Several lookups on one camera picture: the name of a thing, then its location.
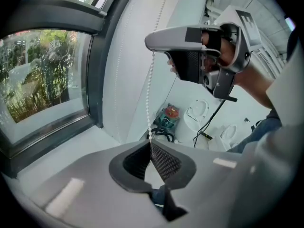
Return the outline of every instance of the forearm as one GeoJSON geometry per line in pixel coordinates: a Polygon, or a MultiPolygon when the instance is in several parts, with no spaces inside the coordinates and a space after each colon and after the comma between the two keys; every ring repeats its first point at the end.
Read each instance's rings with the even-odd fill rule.
{"type": "Polygon", "coordinates": [[[266,94],[272,80],[264,77],[253,65],[249,64],[243,72],[236,74],[234,84],[246,90],[261,105],[273,108],[266,94]]]}

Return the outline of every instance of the person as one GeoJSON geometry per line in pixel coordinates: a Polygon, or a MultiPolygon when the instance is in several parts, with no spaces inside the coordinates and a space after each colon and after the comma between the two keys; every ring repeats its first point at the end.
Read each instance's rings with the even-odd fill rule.
{"type": "MultiPolygon", "coordinates": [[[[204,45],[207,45],[208,41],[209,34],[204,32],[202,34],[202,42],[204,45]]],[[[290,35],[287,44],[287,59],[290,57],[296,41],[297,36],[294,30],[290,35]]],[[[221,56],[218,59],[218,62],[223,66],[229,65],[235,53],[235,46],[226,39],[222,38],[220,52],[221,56]]],[[[169,60],[168,64],[172,66],[171,71],[177,74],[177,70],[171,60],[169,60]]],[[[210,62],[204,62],[204,66],[205,70],[211,70],[210,62]]],[[[266,119],[262,120],[247,138],[245,138],[235,147],[228,150],[228,152],[242,153],[246,144],[259,141],[266,133],[277,130],[282,126],[282,124],[276,110],[266,94],[266,90],[272,84],[272,80],[263,76],[257,68],[249,63],[249,65],[243,71],[235,75],[233,84],[242,87],[261,105],[270,109],[270,113],[266,119]]]]}

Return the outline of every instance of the white ceiling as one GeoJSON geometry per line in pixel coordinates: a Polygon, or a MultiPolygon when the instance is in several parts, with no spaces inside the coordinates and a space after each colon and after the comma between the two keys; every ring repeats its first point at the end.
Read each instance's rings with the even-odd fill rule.
{"type": "Polygon", "coordinates": [[[285,22],[285,14],[275,0],[214,0],[212,6],[225,10],[228,5],[239,6],[250,12],[259,29],[284,57],[291,33],[285,22]]]}

